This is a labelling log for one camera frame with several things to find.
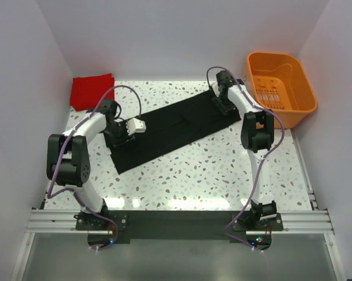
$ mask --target orange bin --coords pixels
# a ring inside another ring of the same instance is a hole
[[[291,129],[317,108],[317,101],[301,63],[279,53],[251,53],[244,81],[249,93],[263,107],[273,110]],[[275,119],[275,128],[280,129]]]

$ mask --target red cloth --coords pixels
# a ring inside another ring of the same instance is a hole
[[[73,78],[70,105],[76,111],[94,108],[104,93],[114,84],[115,78],[112,74]],[[114,92],[110,91],[106,98],[114,99]]]

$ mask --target gray floor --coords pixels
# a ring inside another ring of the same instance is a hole
[[[136,240],[98,254],[84,234],[37,235],[24,281],[336,280],[322,235],[277,235],[268,260],[228,241]]]

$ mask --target white table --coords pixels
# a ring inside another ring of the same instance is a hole
[[[208,90],[204,81],[117,81],[136,89],[143,113],[165,107]],[[116,89],[122,117],[138,114],[138,102],[129,90]],[[67,128],[85,112],[71,108]],[[242,121],[123,174],[118,174],[102,134],[88,146],[93,185],[109,209],[116,210],[240,210],[252,189],[250,161],[241,146]],[[281,135],[275,130],[275,143]],[[279,211],[311,210],[291,131],[270,155],[272,192]],[[65,192],[46,200],[46,210],[78,210]]]

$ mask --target folded black fabric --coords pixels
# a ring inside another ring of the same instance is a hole
[[[119,174],[140,166],[175,149],[220,131],[241,118],[238,111],[224,116],[212,101],[213,91],[142,114],[146,132],[120,148],[111,149]]]

